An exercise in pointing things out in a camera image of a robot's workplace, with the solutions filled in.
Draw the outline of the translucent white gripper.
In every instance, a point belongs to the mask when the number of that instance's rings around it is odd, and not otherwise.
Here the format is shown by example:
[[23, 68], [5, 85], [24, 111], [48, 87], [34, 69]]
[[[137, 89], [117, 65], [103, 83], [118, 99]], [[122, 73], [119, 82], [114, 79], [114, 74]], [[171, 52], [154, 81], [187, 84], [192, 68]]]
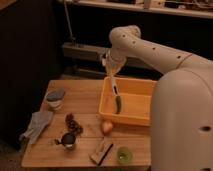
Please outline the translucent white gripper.
[[108, 50], [101, 58], [102, 66], [109, 77], [114, 77], [125, 65], [126, 57]]

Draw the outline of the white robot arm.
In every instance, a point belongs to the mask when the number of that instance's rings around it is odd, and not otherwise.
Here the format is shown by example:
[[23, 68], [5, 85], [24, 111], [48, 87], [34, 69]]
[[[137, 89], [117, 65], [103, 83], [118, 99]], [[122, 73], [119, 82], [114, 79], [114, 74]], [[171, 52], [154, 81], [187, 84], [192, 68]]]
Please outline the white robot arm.
[[213, 171], [213, 61], [141, 38], [136, 25], [113, 28], [106, 70], [128, 57], [162, 74], [150, 105], [151, 171]]

